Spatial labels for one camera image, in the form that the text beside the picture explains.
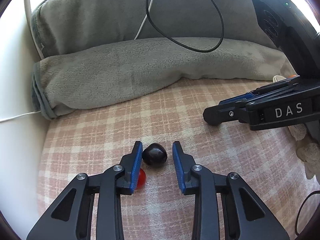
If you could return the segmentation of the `white gloved right hand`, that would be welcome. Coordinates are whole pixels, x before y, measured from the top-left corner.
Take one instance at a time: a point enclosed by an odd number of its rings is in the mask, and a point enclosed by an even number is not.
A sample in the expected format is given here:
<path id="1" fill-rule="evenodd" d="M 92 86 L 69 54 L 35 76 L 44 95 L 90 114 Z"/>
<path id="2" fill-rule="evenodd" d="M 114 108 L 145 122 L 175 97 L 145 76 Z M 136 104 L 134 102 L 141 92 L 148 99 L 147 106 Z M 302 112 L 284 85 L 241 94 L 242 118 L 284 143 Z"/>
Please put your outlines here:
<path id="1" fill-rule="evenodd" d="M 296 155 L 304 164 L 306 178 L 316 177 L 319 183 L 319 142 L 311 137 L 305 124 L 288 128 L 296 140 Z"/>

